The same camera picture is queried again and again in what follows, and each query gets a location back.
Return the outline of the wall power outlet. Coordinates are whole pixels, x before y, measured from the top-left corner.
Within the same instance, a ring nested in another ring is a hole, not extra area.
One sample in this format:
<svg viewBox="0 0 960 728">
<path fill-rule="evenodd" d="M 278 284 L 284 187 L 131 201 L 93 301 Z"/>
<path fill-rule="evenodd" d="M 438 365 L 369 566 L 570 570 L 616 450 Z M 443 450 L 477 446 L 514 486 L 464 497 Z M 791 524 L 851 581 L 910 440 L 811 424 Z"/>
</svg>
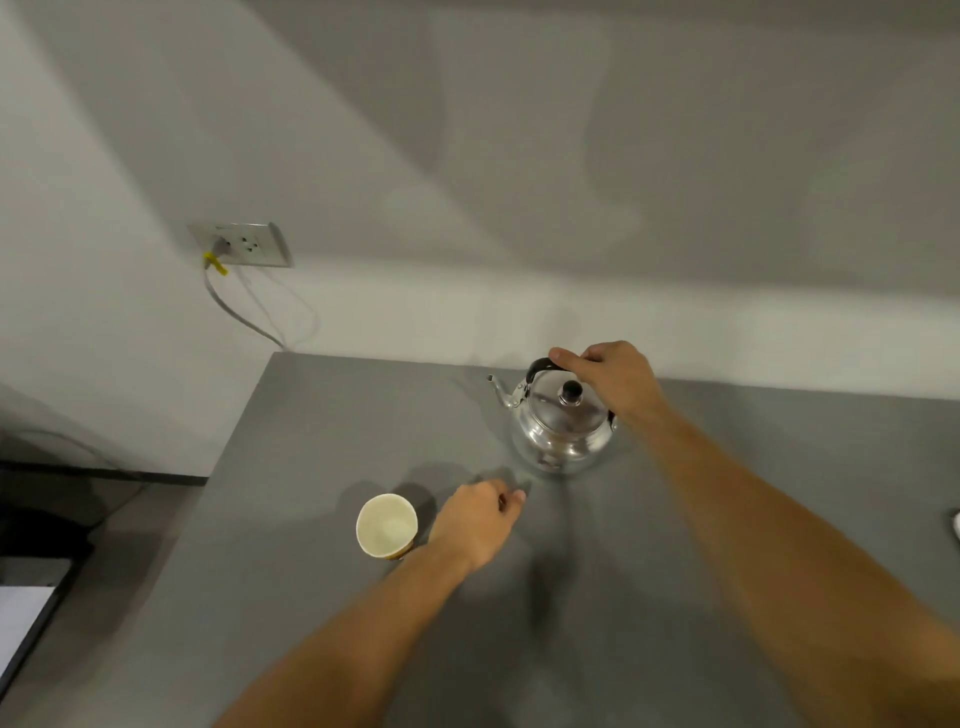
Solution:
<svg viewBox="0 0 960 728">
<path fill-rule="evenodd" d="M 256 268 L 289 269 L 293 257 L 277 224 L 199 221 L 187 231 L 204 253 L 223 264 Z"/>
</svg>

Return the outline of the steel kettle with black handle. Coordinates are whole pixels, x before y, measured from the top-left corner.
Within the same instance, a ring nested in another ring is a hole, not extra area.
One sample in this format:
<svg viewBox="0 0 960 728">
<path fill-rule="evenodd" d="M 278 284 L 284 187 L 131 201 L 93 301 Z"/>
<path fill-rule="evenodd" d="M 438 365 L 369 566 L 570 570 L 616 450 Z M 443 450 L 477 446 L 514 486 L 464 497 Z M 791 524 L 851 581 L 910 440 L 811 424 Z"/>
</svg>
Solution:
<svg viewBox="0 0 960 728">
<path fill-rule="evenodd" d="M 509 414 L 516 453 L 551 477 L 593 467 L 618 429 L 617 415 L 594 388 L 549 357 L 534 360 L 510 389 L 494 374 L 486 380 Z"/>
</svg>

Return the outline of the person's left hand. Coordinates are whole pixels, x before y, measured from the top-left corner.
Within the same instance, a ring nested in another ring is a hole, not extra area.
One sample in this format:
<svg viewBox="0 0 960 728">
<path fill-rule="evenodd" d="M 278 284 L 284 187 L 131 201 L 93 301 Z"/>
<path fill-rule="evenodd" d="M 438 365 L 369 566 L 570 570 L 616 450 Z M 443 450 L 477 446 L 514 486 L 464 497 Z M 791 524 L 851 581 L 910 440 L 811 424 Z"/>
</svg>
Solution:
<svg viewBox="0 0 960 728">
<path fill-rule="evenodd" d="M 516 489 L 520 488 L 501 479 L 459 486 L 439 510 L 428 547 L 454 557 L 467 574 L 486 566 L 506 544 L 522 514 L 501 514 L 498 508 L 498 495 Z"/>
</svg>

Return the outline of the paper cup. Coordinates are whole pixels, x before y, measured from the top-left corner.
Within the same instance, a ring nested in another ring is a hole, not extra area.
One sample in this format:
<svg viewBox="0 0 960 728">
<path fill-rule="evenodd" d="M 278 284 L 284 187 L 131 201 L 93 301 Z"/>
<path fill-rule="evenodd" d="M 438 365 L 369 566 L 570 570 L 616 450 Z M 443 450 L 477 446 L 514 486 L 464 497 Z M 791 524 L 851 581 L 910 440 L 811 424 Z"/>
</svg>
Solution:
<svg viewBox="0 0 960 728">
<path fill-rule="evenodd" d="M 355 537 L 361 551 L 385 561 L 400 560 L 410 552 L 419 531 L 419 517 L 413 504 L 392 492 L 368 500 L 355 522 Z"/>
</svg>

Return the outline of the person's left forearm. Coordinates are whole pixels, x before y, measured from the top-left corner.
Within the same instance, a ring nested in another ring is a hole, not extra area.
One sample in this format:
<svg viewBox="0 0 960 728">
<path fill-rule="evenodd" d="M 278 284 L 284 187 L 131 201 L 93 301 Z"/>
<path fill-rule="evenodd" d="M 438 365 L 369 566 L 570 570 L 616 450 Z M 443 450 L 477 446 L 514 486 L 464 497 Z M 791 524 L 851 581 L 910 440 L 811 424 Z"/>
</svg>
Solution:
<svg viewBox="0 0 960 728">
<path fill-rule="evenodd" d="M 427 627 L 492 556 L 431 541 L 250 683 L 212 728 L 374 728 Z"/>
</svg>

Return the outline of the person's right forearm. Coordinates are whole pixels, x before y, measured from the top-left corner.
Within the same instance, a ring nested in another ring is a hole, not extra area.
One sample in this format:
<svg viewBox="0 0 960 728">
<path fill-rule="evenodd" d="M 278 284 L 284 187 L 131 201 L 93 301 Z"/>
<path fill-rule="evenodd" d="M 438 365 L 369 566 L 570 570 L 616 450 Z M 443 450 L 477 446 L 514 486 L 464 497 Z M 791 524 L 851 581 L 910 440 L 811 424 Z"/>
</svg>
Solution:
<svg viewBox="0 0 960 728">
<path fill-rule="evenodd" d="M 810 726 L 960 728 L 960 634 L 842 532 L 668 405 L 623 419 Z"/>
</svg>

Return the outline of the person's right hand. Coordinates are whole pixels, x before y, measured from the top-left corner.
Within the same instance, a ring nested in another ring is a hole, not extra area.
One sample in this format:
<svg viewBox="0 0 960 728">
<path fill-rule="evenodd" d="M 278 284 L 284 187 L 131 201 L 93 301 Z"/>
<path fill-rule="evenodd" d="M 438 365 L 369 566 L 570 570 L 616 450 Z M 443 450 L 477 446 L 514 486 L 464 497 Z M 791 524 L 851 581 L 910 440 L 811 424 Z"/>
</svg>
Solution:
<svg viewBox="0 0 960 728">
<path fill-rule="evenodd" d="M 638 349 L 626 341 L 591 347 L 602 348 L 602 363 L 594 383 L 586 384 L 624 425 L 642 431 L 672 415 L 654 370 Z"/>
</svg>

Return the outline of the black framed white board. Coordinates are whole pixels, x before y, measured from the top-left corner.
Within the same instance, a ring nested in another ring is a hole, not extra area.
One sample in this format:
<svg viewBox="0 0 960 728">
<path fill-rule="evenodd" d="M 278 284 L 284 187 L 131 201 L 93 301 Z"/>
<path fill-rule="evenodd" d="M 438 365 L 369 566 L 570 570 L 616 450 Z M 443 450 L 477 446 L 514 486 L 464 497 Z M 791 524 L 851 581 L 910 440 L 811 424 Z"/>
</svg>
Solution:
<svg viewBox="0 0 960 728">
<path fill-rule="evenodd" d="M 79 562 L 0 556 L 0 701 L 72 586 Z"/>
</svg>

